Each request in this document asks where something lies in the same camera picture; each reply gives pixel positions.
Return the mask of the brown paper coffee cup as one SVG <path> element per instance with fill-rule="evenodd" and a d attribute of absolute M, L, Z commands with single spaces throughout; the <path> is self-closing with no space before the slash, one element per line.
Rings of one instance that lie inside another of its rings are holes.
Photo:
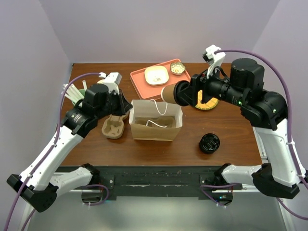
<path fill-rule="evenodd" d="M 179 104 L 176 101 L 176 87 L 177 83 L 163 87 L 161 89 L 161 99 L 167 103 Z"/>

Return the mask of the brown paper bag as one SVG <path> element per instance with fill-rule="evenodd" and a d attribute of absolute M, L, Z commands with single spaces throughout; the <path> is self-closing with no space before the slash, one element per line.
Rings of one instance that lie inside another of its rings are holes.
<path fill-rule="evenodd" d="M 155 100 L 132 100 L 129 125 L 135 140 L 173 141 L 183 122 L 181 106 Z"/>

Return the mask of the black coffee cup lid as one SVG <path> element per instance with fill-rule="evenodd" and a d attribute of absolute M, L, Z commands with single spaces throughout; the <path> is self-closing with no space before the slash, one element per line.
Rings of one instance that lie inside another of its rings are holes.
<path fill-rule="evenodd" d="M 192 105 L 192 88 L 190 82 L 186 80 L 176 83 L 173 95 L 175 102 L 180 106 Z"/>

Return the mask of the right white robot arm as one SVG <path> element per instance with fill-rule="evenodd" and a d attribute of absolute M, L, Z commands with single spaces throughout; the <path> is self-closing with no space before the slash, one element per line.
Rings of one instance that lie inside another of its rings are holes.
<path fill-rule="evenodd" d="M 181 106 L 195 106 L 201 91 L 205 101 L 217 98 L 236 105 L 255 130 L 259 151 L 266 155 L 267 162 L 247 167 L 224 164 L 215 172 L 218 188 L 226 189 L 232 183 L 248 184 L 266 196 L 293 199 L 308 173 L 304 168 L 295 168 L 287 140 L 287 103 L 282 95 L 263 88 L 264 72 L 264 67 L 253 59 L 236 59 L 228 80 L 217 74 L 196 74 L 190 81 L 177 83 L 173 97 Z"/>

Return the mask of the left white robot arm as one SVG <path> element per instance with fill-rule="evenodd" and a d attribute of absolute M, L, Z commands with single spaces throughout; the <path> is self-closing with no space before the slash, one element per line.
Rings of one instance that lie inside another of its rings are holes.
<path fill-rule="evenodd" d="M 72 172 L 54 176 L 59 165 L 98 121 L 109 115 L 124 116 L 132 108 L 116 83 L 93 84 L 84 99 L 69 110 L 54 137 L 36 160 L 22 173 L 12 174 L 7 183 L 36 211 L 46 211 L 62 194 L 78 187 L 96 188 L 100 172 L 83 164 Z"/>

